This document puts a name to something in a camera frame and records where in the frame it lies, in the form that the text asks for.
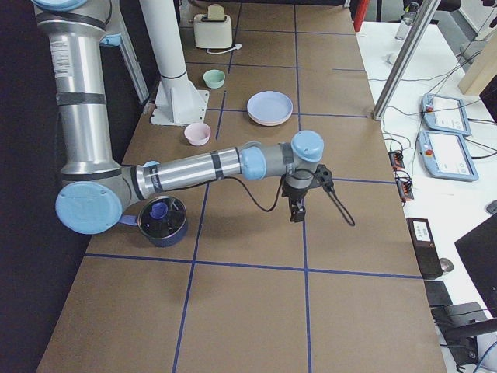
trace red object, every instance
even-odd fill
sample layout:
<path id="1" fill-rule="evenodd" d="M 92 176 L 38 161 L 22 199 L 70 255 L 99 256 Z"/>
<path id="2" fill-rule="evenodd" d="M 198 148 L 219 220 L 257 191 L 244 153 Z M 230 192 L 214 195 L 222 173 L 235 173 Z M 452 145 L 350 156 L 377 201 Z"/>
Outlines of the red object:
<path id="1" fill-rule="evenodd" d="M 370 0 L 360 0 L 357 6 L 356 16 L 354 17 L 354 30 L 358 33 L 363 25 L 364 17 L 366 16 L 367 6 Z"/>

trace white cable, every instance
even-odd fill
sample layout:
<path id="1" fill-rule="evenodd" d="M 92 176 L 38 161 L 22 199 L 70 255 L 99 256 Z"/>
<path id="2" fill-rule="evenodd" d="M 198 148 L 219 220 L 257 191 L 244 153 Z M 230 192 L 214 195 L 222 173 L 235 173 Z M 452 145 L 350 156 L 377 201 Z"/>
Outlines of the white cable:
<path id="1" fill-rule="evenodd" d="M 236 51 L 236 50 L 240 49 L 241 47 L 242 47 L 241 44 L 236 43 L 233 47 L 231 47 L 230 49 L 227 49 L 226 51 L 211 52 L 210 49 L 207 49 L 207 53 L 208 54 L 223 54 L 223 53 L 227 53 L 227 52 L 231 52 L 231 51 Z"/>

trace cup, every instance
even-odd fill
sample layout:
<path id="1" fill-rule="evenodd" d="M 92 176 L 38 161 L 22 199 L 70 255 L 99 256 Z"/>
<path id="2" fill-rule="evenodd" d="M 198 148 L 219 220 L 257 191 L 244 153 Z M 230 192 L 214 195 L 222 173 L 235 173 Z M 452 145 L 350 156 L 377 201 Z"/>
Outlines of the cup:
<path id="1" fill-rule="evenodd" d="M 191 123 L 185 128 L 185 137 L 191 145 L 205 145 L 210 138 L 210 127 L 205 123 Z"/>
<path id="2" fill-rule="evenodd" d="M 221 70 L 209 70 L 203 74 L 205 85 L 212 89 L 223 86 L 226 75 Z"/>

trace bottle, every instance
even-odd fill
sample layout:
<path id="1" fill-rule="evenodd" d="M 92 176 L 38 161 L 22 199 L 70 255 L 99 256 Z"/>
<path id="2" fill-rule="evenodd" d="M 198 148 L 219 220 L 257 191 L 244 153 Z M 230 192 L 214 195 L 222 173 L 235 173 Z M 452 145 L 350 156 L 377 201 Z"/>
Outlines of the bottle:
<path id="1" fill-rule="evenodd" d="M 401 24 L 398 27 L 397 34 L 395 35 L 395 39 L 404 40 L 407 36 L 409 30 L 411 29 L 411 25 L 414 22 L 414 18 L 416 17 L 416 13 L 418 12 L 419 4 L 417 2 L 411 2 L 405 8 L 405 13 L 401 17 Z"/>

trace white table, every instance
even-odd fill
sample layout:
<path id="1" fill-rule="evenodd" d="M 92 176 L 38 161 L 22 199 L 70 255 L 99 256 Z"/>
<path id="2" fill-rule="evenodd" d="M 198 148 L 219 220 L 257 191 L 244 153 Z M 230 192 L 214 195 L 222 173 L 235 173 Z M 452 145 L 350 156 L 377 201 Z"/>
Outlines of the white table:
<path id="1" fill-rule="evenodd" d="M 387 79 L 392 64 L 387 62 L 388 55 L 397 54 L 402 42 L 396 40 L 396 23 L 363 23 L 361 31 L 357 33 L 363 62 L 370 80 L 370 88 L 376 102 L 385 81 L 373 79 Z M 434 25 L 430 25 L 422 38 L 414 57 L 412 58 L 403 79 L 430 79 L 446 74 L 458 66 L 455 58 L 442 33 Z M 446 83 L 437 87 L 432 93 L 461 98 L 466 106 L 470 118 L 491 120 L 492 117 L 477 96 L 464 96 L 457 84 L 464 77 L 462 68 L 456 70 Z M 443 77 L 431 81 L 400 82 L 390 106 L 394 106 L 404 113 L 418 113 L 420 101 Z M 396 109 L 388 108 L 384 115 L 384 129 L 386 131 L 407 137 L 411 146 L 415 147 L 415 139 L 420 128 L 420 115 L 406 116 Z M 472 140 L 481 142 L 493 148 L 497 147 L 497 127 L 491 124 L 470 122 Z M 404 148 L 408 148 L 408 140 L 394 136 Z M 399 148 L 393 141 L 385 142 L 387 148 Z M 486 155 L 488 151 L 467 142 L 471 155 Z M 404 151 L 405 170 L 413 178 L 414 200 L 407 202 L 404 207 L 406 218 L 427 218 L 432 229 L 433 239 L 439 257 L 445 257 L 454 263 L 454 270 L 442 276 L 450 297 L 455 305 L 467 302 L 478 302 L 482 308 L 485 303 L 469 278 L 460 257 L 457 254 L 454 242 L 474 227 L 489 218 L 485 206 L 497 199 L 497 157 L 474 160 L 479 174 L 479 180 L 471 183 L 434 179 L 424 169 L 419 155 L 413 158 L 413 149 Z M 443 348 L 447 371 L 455 372 L 455 363 L 448 349 Z"/>

